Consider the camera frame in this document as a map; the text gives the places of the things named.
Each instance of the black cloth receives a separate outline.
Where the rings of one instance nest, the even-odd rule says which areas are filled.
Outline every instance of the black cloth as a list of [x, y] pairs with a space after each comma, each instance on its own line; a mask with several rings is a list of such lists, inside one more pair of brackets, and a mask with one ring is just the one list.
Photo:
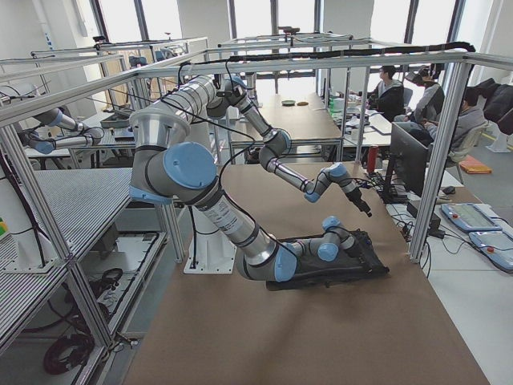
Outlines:
[[389, 88], [378, 97], [378, 87], [371, 92], [369, 97], [370, 109], [382, 112], [383, 117], [389, 122], [394, 121], [394, 117], [404, 113], [404, 87], [396, 86]]
[[513, 134], [513, 87], [489, 78], [475, 88], [487, 100], [483, 109], [485, 118], [496, 122], [504, 134]]

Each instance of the brown tabletop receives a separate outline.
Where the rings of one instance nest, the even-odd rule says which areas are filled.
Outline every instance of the brown tabletop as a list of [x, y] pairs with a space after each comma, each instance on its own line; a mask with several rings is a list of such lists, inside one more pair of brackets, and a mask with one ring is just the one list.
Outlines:
[[[293, 167], [315, 177], [322, 166]], [[364, 191], [367, 218], [337, 186], [310, 204], [259, 165], [230, 166], [223, 180], [277, 237], [320, 233], [328, 215], [368, 231], [390, 275], [269, 292], [238, 274], [179, 266], [125, 384], [488, 383], [374, 191]]]
[[[321, 99], [315, 94], [308, 94], [305, 98], [307, 106], [281, 106], [280, 95], [274, 95], [263, 107], [261, 114], [275, 128], [285, 129], [292, 140], [326, 140], [340, 139], [340, 129], [335, 125], [329, 113], [324, 109]], [[237, 131], [245, 132], [261, 141], [261, 136], [249, 123], [238, 121], [235, 125]], [[248, 137], [240, 134], [231, 135], [232, 142], [248, 142]]]

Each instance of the computer monitor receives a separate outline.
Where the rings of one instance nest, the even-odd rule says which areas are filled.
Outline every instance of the computer monitor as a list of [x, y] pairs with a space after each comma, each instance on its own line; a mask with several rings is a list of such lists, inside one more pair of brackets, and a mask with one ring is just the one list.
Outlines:
[[400, 180], [406, 191], [411, 191], [419, 197], [424, 189], [426, 163], [428, 150], [422, 143], [416, 140], [408, 132], [392, 123], [392, 135], [390, 137], [390, 159], [386, 170], [385, 183], [383, 185], [382, 198], [386, 203], [405, 201], [406, 197], [398, 197], [397, 189], [392, 183]]

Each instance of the window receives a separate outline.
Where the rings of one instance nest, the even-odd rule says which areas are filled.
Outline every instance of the window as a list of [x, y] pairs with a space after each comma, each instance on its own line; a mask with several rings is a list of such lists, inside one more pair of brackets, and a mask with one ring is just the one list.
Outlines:
[[182, 38], [182, 26], [176, 0], [141, 0], [150, 40]]
[[123, 6], [120, 6], [116, 0], [101, 0], [100, 6], [111, 43], [136, 42], [141, 39], [134, 2], [123, 2]]
[[370, 36], [383, 42], [403, 43], [410, 0], [374, 0]]
[[233, 0], [236, 35], [241, 38], [272, 34], [270, 2]]
[[313, 32], [314, 13], [315, 0], [279, 0], [278, 26], [300, 28], [301, 33]]
[[420, 0], [411, 43], [428, 46], [447, 41], [455, 0]]

